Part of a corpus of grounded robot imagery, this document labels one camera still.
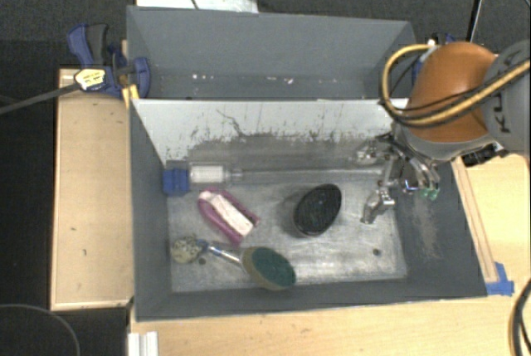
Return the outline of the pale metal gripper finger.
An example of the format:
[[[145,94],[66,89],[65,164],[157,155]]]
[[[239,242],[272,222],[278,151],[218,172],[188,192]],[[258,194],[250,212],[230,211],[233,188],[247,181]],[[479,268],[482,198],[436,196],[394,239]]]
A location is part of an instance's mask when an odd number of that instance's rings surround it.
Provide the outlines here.
[[[395,204],[396,202],[387,188],[374,190],[364,203],[360,221],[364,224],[373,224],[377,216],[394,208]]]
[[[359,166],[385,163],[390,158],[389,144],[377,139],[366,140],[355,150],[355,163]]]

